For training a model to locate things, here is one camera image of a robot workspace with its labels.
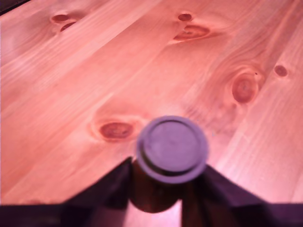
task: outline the bottle cap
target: bottle cap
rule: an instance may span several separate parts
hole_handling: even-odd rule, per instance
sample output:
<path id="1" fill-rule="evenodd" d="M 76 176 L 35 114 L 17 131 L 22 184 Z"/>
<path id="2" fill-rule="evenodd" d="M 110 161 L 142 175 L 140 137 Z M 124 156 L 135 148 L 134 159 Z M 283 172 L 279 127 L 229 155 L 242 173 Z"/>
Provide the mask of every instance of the bottle cap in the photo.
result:
<path id="1" fill-rule="evenodd" d="M 163 183 L 184 183 L 206 167 L 208 144 L 200 128 L 187 118 L 164 116 L 151 121 L 137 141 L 140 167 Z"/>

